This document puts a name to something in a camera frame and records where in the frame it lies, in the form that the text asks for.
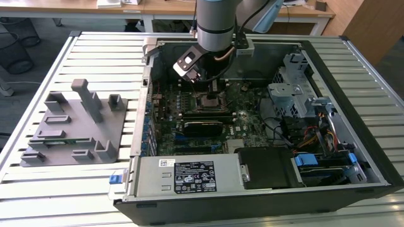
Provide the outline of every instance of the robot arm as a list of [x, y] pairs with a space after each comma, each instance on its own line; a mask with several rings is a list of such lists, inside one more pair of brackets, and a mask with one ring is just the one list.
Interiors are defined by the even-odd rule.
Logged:
[[201, 75], [198, 66], [205, 70], [205, 80], [217, 79], [229, 68], [236, 48], [232, 46], [236, 15], [241, 19], [242, 28], [257, 32], [266, 32], [284, 0], [197, 0], [197, 45], [192, 46], [178, 58], [173, 69], [190, 82], [196, 82]]

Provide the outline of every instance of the power supply label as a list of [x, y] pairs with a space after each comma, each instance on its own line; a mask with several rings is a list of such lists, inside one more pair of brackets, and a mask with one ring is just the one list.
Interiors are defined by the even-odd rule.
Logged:
[[174, 164], [176, 194], [214, 192], [216, 176], [213, 161]]

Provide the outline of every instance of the green circuit board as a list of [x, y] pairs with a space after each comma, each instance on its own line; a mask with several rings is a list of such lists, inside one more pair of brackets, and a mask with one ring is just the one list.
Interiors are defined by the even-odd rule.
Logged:
[[178, 89], [166, 89], [162, 92], [165, 101], [160, 102], [157, 125], [160, 136], [157, 137], [157, 155], [188, 155], [202, 154], [198, 152], [176, 152], [177, 148], [208, 148], [212, 154], [226, 153], [226, 141], [241, 139], [245, 147], [261, 147], [269, 145], [265, 129], [258, 119], [256, 105], [258, 101], [260, 88], [246, 88], [245, 82], [232, 82], [224, 90], [221, 108], [209, 111], [230, 112], [234, 121], [224, 124], [222, 133], [217, 137], [185, 138], [181, 133], [184, 121], [176, 118], [178, 113], [204, 112], [196, 106], [196, 97], [202, 92], [180, 92]]

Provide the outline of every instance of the black mesh trash can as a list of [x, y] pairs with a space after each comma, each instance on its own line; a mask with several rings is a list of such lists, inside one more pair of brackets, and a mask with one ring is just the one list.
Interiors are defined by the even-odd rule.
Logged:
[[33, 62], [14, 33], [0, 33], [0, 65], [10, 74], [26, 72]]
[[34, 46], [40, 43], [36, 28], [33, 27], [29, 18], [1, 17], [0, 23], [8, 32], [16, 33], [18, 35], [20, 42], [24, 47]]

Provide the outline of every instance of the sticker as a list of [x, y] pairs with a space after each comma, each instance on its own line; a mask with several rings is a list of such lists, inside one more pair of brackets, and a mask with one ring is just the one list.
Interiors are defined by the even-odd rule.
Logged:
[[158, 160], [158, 167], [173, 167], [176, 163], [174, 159], [160, 159]]
[[54, 142], [44, 142], [46, 145], [65, 145], [65, 142], [62, 141], [54, 141]]
[[176, 194], [214, 191], [216, 176], [213, 161], [174, 163]]
[[138, 10], [124, 10], [124, 13], [140, 13]]

